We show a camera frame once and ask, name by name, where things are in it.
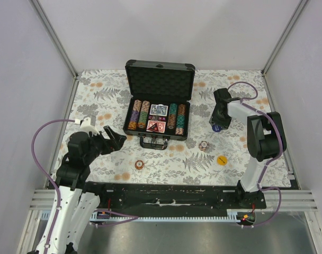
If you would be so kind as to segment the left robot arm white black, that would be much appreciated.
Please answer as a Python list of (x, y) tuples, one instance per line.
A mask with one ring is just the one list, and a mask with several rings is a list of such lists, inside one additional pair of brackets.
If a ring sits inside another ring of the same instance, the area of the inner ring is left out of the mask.
[(77, 253), (93, 212), (107, 204), (105, 185), (87, 181), (90, 165), (100, 155), (119, 151), (127, 138), (109, 126), (104, 131), (108, 138), (91, 129), (70, 136), (52, 181), (55, 196), (47, 226), (34, 253)]

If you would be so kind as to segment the yellow round blind button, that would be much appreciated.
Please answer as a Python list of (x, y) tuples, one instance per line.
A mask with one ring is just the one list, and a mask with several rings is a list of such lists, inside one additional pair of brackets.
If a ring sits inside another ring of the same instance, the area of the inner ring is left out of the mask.
[(218, 156), (217, 157), (217, 164), (221, 166), (225, 166), (228, 163), (228, 159), (225, 156)]

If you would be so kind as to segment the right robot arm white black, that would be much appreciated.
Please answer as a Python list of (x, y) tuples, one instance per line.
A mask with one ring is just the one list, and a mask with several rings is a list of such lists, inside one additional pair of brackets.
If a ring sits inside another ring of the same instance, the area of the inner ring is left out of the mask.
[(260, 195), (261, 182), (271, 162), (281, 157), (287, 148), (281, 115), (278, 112), (264, 113), (233, 98), (228, 89), (214, 91), (216, 105), (210, 124), (219, 131), (229, 128), (231, 121), (238, 120), (247, 127), (247, 149), (250, 154), (246, 171), (238, 181), (234, 202), (247, 208)]

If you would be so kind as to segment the tan blue chip stack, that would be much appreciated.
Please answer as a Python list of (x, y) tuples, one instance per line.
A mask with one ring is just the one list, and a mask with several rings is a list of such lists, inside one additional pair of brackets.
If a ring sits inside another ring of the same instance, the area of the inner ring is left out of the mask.
[(199, 149), (201, 151), (206, 151), (207, 149), (209, 148), (209, 143), (206, 142), (206, 141), (202, 141), (200, 144), (199, 144)]

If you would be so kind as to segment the red triangular all-in token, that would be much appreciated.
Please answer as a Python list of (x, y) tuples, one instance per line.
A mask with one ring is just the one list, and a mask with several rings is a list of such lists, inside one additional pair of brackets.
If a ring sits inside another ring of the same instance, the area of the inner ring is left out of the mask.
[(159, 132), (158, 123), (156, 121), (149, 121), (147, 125), (147, 131)]

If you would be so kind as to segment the orange red chip stack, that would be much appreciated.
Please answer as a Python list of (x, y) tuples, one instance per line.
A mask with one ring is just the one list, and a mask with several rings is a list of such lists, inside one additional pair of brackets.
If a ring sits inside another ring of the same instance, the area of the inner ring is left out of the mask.
[(137, 160), (135, 162), (135, 168), (137, 170), (141, 170), (141, 169), (143, 169), (143, 167), (144, 167), (144, 162), (142, 160)]

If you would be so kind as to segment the blue round blind button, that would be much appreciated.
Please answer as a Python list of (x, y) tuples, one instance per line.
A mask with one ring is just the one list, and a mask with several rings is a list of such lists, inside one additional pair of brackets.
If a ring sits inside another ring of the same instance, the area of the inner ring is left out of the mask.
[(216, 125), (216, 124), (214, 124), (214, 125), (212, 126), (212, 130), (213, 130), (214, 132), (220, 132), (220, 131), (221, 131), (221, 127), (220, 127), (220, 126), (218, 126), (218, 125)]

